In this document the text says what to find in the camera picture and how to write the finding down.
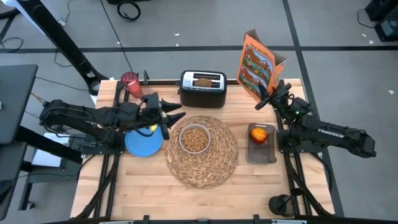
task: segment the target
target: woven round mat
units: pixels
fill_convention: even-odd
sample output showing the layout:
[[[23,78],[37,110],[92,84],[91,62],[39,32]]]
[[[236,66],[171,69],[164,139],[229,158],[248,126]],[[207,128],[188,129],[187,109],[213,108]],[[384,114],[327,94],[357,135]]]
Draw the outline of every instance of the woven round mat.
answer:
[[[200,124],[210,132],[210,145],[200,154],[185,152],[178,138],[189,124]],[[196,116],[181,121],[174,127],[166,146],[166,161],[171,173],[183,184],[208,189],[222,184],[233,173],[238,163],[238,144],[221,121],[208,116]]]

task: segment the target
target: floor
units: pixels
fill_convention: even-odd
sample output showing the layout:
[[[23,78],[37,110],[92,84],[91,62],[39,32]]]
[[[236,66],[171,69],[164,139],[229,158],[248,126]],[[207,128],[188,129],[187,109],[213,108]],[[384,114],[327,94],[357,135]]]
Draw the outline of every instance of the floor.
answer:
[[[68,13],[67,2],[59,0],[54,6],[63,18]],[[398,91],[398,42],[380,42],[373,29],[357,23],[357,10],[369,2],[151,0],[138,3],[142,15],[131,23],[119,18],[116,6],[105,3],[105,7],[133,70],[142,73],[146,69],[152,79],[178,78],[186,69],[219,70],[234,78],[240,56],[237,46],[242,45],[246,30],[256,28],[264,44],[289,56],[283,77],[304,81],[308,99],[316,101],[322,120],[365,129],[376,140],[377,157],[372,159],[329,148],[344,215],[398,220],[398,151],[394,142],[398,98],[389,92]],[[70,11],[65,30],[98,71],[120,78],[129,68],[100,2],[71,0]],[[371,24],[365,14],[361,20]],[[6,22],[0,21],[0,30]],[[22,15],[14,18],[3,40],[8,37],[20,37],[24,44],[20,52],[2,52],[0,65],[34,63],[39,66],[38,77],[85,88],[74,68],[53,63],[54,45]],[[12,49],[17,44],[10,41],[5,46]],[[62,55],[57,60],[68,64]],[[36,80],[33,93],[46,100],[94,106],[87,93],[42,80]],[[26,111],[39,115],[41,109],[31,98]],[[40,134],[44,131],[29,114],[22,125]],[[15,195],[23,180],[18,183]],[[75,187],[75,181],[35,184],[30,200],[37,207],[17,211],[16,197],[0,223],[66,220]]]

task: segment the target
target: wooden table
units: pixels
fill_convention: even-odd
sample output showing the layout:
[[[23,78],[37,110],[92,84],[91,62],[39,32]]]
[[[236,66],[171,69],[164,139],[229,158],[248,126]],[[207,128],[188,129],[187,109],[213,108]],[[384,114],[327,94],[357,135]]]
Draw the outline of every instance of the wooden table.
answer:
[[[292,84],[291,93],[305,98],[299,79],[285,80],[285,83],[288,82]],[[112,106],[115,88],[116,81],[101,82],[97,108]],[[159,97],[165,101],[180,102],[178,87],[175,85],[143,86],[142,89],[144,94],[157,91]],[[134,157],[125,152],[120,158],[111,219],[142,220],[144,215],[150,215],[152,220],[252,219],[253,214],[260,214],[261,218],[278,218],[269,210],[268,201],[272,196],[289,194],[283,155],[275,148],[275,164],[256,165],[246,162],[248,124],[266,123],[277,128],[273,108],[265,106],[256,111],[255,104],[243,87],[228,85],[226,103],[220,109],[183,107],[173,111],[172,113],[187,112],[184,118],[197,115],[212,116],[230,128],[239,145],[239,162],[234,174],[221,186],[204,190],[190,189],[171,175],[164,156],[166,143],[159,152],[147,158]],[[96,156],[82,169],[71,217],[79,214],[96,192],[102,161],[103,156]],[[333,213],[322,164],[309,154],[301,154],[301,161],[308,188],[324,208]],[[102,215],[108,198],[107,192],[103,198],[105,199],[101,207]],[[302,199],[298,202],[303,214]]]

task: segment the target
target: red mug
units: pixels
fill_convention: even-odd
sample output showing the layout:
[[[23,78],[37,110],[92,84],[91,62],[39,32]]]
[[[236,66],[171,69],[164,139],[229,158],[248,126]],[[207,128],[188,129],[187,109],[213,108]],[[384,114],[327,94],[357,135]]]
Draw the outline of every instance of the red mug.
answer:
[[[121,81],[129,91],[129,93],[138,99],[141,99],[144,94],[142,94],[141,86],[139,85],[138,75],[134,72],[126,72],[122,75]]]

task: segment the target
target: toaster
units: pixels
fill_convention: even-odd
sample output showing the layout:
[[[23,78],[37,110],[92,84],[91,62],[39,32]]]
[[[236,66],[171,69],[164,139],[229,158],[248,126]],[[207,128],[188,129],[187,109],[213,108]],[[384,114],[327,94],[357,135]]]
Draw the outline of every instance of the toaster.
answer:
[[[211,81],[211,86],[198,85],[197,80]],[[222,72],[187,70],[180,80],[180,101],[184,106],[220,108],[225,104],[226,75]]]

